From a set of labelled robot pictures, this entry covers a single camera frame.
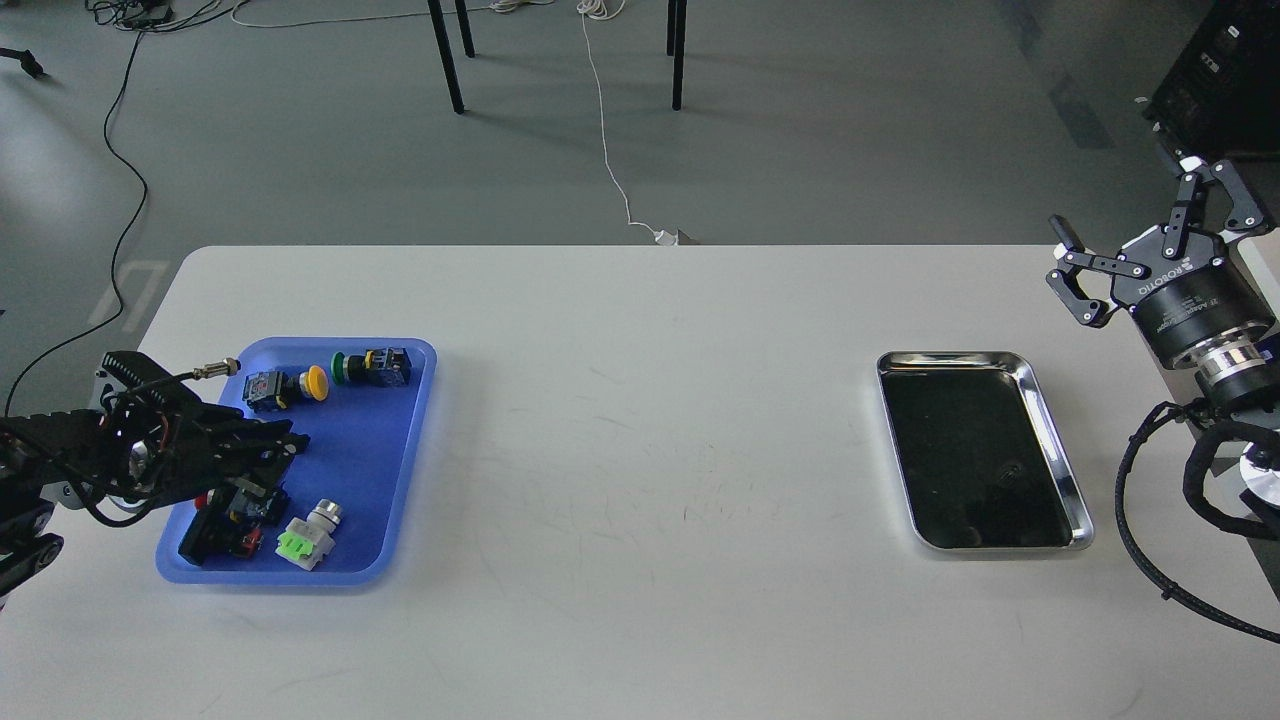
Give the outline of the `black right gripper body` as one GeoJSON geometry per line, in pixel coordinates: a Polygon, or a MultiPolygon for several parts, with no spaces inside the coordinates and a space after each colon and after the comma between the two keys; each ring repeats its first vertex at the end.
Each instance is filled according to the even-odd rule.
{"type": "Polygon", "coordinates": [[[1194,347],[1234,332],[1258,340],[1275,324],[1219,234],[1190,231],[1180,258],[1167,256],[1164,246],[1165,228],[1148,228],[1121,246],[1121,254],[1149,273],[1115,278],[1115,302],[1130,309],[1162,368],[1192,368],[1194,347]]]}

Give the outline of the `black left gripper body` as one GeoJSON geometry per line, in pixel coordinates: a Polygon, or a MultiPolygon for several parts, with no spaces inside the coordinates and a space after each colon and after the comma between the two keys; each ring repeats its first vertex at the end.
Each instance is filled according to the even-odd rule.
{"type": "Polygon", "coordinates": [[[160,456],[152,503],[179,503],[250,473],[260,421],[220,405],[198,405],[177,419],[175,441],[160,456]]]}

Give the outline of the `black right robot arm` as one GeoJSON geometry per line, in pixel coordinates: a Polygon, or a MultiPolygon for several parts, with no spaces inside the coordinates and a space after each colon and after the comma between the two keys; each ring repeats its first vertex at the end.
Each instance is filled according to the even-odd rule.
{"type": "Polygon", "coordinates": [[[1190,370],[1199,396],[1155,406],[1128,441],[1114,511],[1132,561],[1165,600],[1247,635],[1277,633],[1202,600],[1165,574],[1142,550],[1126,518],[1126,480],[1156,430],[1184,421],[1198,432],[1181,474],[1190,510],[1217,530],[1254,543],[1277,541],[1277,355],[1262,342],[1277,323],[1263,295],[1235,264],[1238,241],[1266,234],[1275,220],[1233,161],[1174,151],[1178,193],[1167,220],[1105,256],[1085,247],[1053,215],[1056,265],[1047,286],[1084,327],[1129,316],[1167,372],[1190,370]]]}

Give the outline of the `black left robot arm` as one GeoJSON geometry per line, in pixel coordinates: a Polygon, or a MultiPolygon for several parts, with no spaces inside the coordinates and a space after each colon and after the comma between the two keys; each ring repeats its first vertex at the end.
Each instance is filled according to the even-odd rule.
{"type": "Polygon", "coordinates": [[[264,421],[209,404],[189,380],[234,375],[233,357],[172,374],[138,351],[105,354],[92,407],[5,416],[3,593],[47,568],[64,539],[46,527],[56,506],[124,528],[188,503],[195,518],[179,556],[252,557],[289,502],[283,479],[310,438],[291,420],[264,421]]]}

